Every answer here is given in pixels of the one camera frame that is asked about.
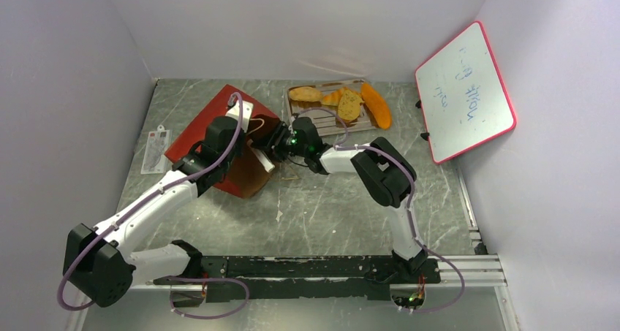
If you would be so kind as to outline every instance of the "tray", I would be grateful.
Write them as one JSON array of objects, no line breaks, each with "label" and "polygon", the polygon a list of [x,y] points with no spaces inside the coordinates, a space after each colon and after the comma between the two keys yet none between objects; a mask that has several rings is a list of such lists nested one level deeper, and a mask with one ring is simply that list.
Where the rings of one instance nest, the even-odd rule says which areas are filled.
[{"label": "tray", "polygon": [[[315,88],[323,93],[323,96],[326,94],[330,94],[339,88],[348,87],[351,90],[360,92],[362,87],[362,83],[365,83],[364,79],[354,79],[354,80],[341,80],[341,81],[332,81],[329,83],[320,83],[316,85],[299,85],[299,86],[291,86],[290,88],[286,88],[284,90],[284,103],[287,107],[287,113],[289,116],[289,120],[292,122],[292,115],[294,113],[298,113],[301,110],[305,110],[310,107],[324,107],[329,110],[337,111],[337,107],[334,106],[324,106],[321,102],[301,102],[301,101],[293,101],[290,99],[289,92],[294,88],[300,88],[301,86],[310,86]],[[310,117],[312,119],[312,123],[317,127],[317,131],[319,132],[319,136],[327,136],[327,135],[336,135],[336,134],[344,134],[344,128],[342,124],[338,122],[336,118],[332,115],[323,112],[321,110],[311,110],[310,112],[304,113],[303,116]],[[363,130],[372,130],[378,129],[377,122],[374,120],[374,116],[368,108],[366,108],[365,104],[362,104],[362,110],[360,111],[360,116],[349,122],[347,124],[347,128],[349,132],[361,132]]]}]

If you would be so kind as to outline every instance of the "whiteboard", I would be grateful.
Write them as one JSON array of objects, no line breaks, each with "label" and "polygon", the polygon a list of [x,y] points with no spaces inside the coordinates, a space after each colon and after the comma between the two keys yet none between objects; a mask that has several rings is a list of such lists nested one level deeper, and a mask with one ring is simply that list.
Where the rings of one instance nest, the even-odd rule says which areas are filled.
[{"label": "whiteboard", "polygon": [[516,117],[481,22],[419,66],[415,79],[437,164],[515,128]]}]

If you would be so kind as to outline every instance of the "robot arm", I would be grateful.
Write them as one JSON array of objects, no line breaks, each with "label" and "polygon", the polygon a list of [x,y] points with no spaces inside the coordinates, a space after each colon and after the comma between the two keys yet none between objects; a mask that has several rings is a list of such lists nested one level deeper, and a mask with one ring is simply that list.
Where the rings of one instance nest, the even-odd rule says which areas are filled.
[{"label": "robot arm", "polygon": [[[243,107],[242,126],[245,131],[252,105],[244,102]],[[153,191],[162,192],[162,195],[147,202],[130,220],[119,225],[118,229],[101,240],[70,276],[69,280],[97,305],[102,307],[112,305],[131,285],[144,284],[146,281],[170,275],[200,276],[202,254],[182,240],[150,251],[134,252],[134,250],[167,215],[198,198],[224,178],[232,160],[243,148],[245,142],[243,132],[235,141],[233,151],[218,167],[194,180],[185,180],[168,191],[162,190],[165,184],[196,174],[213,164],[233,139],[238,115],[237,104],[229,110],[227,116],[215,118],[206,131],[205,139],[194,145],[182,160],[173,165],[173,169],[163,179],[126,209],[98,223],[93,229],[81,224],[70,232],[65,253],[65,272],[84,247],[104,228],[116,225],[116,219],[122,217],[128,208],[132,208]],[[409,214],[405,208],[406,198],[411,193],[409,181],[406,175],[387,159],[372,151],[361,149],[334,150],[322,142],[309,118],[297,118],[291,126],[281,123],[269,135],[253,141],[253,148],[276,161],[283,161],[291,155],[302,156],[309,168],[318,174],[337,172],[359,174],[373,199],[384,207],[390,207],[388,220],[393,233],[393,258],[400,272],[403,275],[412,274],[424,263],[427,257],[426,251],[414,241],[408,222]],[[415,179],[415,171],[385,138],[379,137],[368,145],[392,156],[405,166]]]}]

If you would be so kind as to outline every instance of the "marble tabletop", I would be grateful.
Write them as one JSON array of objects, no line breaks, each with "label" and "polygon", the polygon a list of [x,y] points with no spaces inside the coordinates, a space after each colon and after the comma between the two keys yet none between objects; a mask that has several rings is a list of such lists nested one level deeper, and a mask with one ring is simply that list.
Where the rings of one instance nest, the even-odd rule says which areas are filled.
[{"label": "marble tabletop", "polygon": [[[163,175],[141,175],[146,135],[163,125],[173,140],[226,84],[233,85],[287,117],[286,87],[308,82],[292,80],[162,79],[138,140],[119,210]],[[427,245],[441,254],[473,254],[461,187],[454,165],[436,165],[415,108],[417,89],[411,83],[372,82],[393,114],[388,130],[351,133],[347,144],[386,137],[417,172],[415,212]],[[334,137],[326,137],[333,142]],[[357,175],[315,175],[295,165],[280,167],[256,195],[240,199],[217,189],[167,217],[138,250],[158,248],[183,239],[206,255],[339,255],[389,254],[390,227],[386,209],[368,195]]]}]

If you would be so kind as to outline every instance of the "gray marble surface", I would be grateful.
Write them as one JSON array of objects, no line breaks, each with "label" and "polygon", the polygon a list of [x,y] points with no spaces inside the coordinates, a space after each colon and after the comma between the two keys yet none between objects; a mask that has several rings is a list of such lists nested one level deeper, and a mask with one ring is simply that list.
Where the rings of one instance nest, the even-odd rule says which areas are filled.
[{"label": "gray marble surface", "polygon": [[[179,80],[157,83],[134,154],[119,209],[126,207],[163,175],[141,175],[146,135],[158,125],[171,129],[173,140],[226,84],[233,85],[285,115],[286,87],[291,80]],[[415,108],[417,90],[409,83],[372,85],[390,105],[388,130],[351,133],[347,144],[386,137],[418,174],[415,212],[428,246],[441,254],[473,254],[453,165],[431,160],[428,143],[419,137],[423,118]],[[333,142],[334,137],[326,137]],[[386,210],[368,195],[357,175],[315,175],[307,169],[281,167],[250,199],[211,189],[166,218],[138,249],[158,248],[184,239],[203,254],[339,255],[389,254],[391,236]],[[297,180],[282,180],[298,176]]]}]

